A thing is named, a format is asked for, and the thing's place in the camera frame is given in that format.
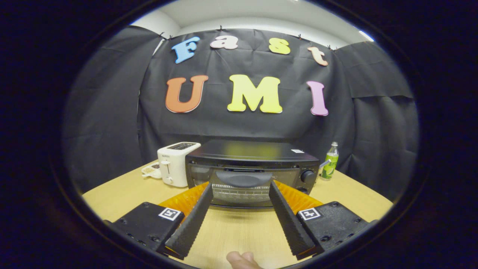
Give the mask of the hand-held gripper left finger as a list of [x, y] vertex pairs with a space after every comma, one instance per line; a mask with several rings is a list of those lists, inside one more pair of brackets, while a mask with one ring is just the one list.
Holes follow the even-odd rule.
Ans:
[[131, 242], [164, 256], [183, 260], [196, 240], [213, 199], [205, 182], [160, 204], [143, 202], [106, 225]]

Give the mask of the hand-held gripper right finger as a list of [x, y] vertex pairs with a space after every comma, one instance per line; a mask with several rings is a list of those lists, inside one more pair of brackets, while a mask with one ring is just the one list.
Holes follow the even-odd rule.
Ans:
[[270, 183], [269, 197], [298, 260], [359, 237], [377, 223], [367, 222], [338, 201], [322, 203], [276, 180]]

